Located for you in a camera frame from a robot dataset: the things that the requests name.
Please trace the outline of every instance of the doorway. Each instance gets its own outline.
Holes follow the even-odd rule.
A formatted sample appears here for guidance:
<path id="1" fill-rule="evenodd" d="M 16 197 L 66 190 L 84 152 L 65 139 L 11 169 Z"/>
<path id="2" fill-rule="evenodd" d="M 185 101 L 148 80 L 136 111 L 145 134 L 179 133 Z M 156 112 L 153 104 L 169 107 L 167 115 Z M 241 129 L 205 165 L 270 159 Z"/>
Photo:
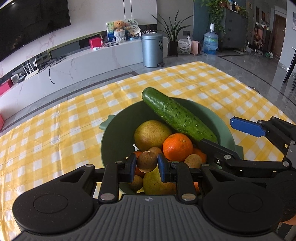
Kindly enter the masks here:
<path id="1" fill-rule="evenodd" d="M 274 36 L 272 40 L 271 51 L 273 52 L 274 56 L 276 56 L 278 59 L 281 56 L 281 51 L 284 44 L 285 32 L 286 32 L 286 19 L 276 14 L 275 21 L 274 21 L 274 28 L 273 28 Z"/>

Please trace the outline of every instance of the gray trash can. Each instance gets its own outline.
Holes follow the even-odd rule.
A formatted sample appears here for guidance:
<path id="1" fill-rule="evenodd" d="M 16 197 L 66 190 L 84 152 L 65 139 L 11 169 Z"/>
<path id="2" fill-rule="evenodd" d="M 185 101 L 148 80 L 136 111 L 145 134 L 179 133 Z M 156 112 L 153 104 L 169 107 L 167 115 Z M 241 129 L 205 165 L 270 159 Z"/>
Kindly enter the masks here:
<path id="1" fill-rule="evenodd" d="M 143 34 L 143 65 L 150 68 L 163 66 L 163 36 L 161 34 Z"/>

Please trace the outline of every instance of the table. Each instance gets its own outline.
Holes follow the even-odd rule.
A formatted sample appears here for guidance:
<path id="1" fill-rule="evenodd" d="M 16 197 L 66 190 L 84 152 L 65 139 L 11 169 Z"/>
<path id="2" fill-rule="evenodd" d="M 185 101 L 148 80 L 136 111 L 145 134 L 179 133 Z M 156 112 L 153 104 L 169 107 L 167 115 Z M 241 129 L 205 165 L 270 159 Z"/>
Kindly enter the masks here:
<path id="1" fill-rule="evenodd" d="M 193 62 L 134 76 L 58 104 L 0 138 L 0 240 L 10 240 L 19 233 L 12 216 L 18 195 L 87 163 L 103 167 L 100 123 L 141 101 L 141 93 L 148 86 L 214 111 L 229 127 L 235 143 L 243 146 L 246 160 L 282 160 L 283 155 L 268 140 L 233 130 L 229 120 L 233 116 L 252 121 L 276 116 L 292 121 L 230 75 L 206 63 Z"/>

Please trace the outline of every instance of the hanging plant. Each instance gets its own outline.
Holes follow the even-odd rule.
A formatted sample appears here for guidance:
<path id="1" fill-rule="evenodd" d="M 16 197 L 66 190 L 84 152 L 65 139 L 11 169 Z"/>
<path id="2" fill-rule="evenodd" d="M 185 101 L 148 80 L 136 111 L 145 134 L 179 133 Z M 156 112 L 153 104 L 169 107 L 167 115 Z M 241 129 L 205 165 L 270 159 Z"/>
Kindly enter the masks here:
<path id="1" fill-rule="evenodd" d="M 249 19 L 249 12 L 246 10 L 245 7 L 239 7 L 239 14 L 240 14 L 243 18 L 247 18 L 247 19 Z"/>
<path id="2" fill-rule="evenodd" d="M 214 24 L 216 33 L 224 32 L 221 21 L 224 18 L 224 8 L 229 5 L 228 0 L 198 0 L 202 6 L 209 7 L 210 22 Z"/>

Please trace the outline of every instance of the plastic bag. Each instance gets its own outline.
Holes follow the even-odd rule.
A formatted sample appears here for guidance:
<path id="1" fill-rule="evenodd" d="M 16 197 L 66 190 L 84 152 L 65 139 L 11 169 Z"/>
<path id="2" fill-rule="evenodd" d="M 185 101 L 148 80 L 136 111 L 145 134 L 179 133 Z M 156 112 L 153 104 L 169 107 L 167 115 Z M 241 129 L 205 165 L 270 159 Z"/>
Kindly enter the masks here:
<path id="1" fill-rule="evenodd" d="M 191 52 L 191 39 L 188 36 L 187 39 L 180 39 L 178 41 L 178 53 L 179 54 L 190 54 Z"/>

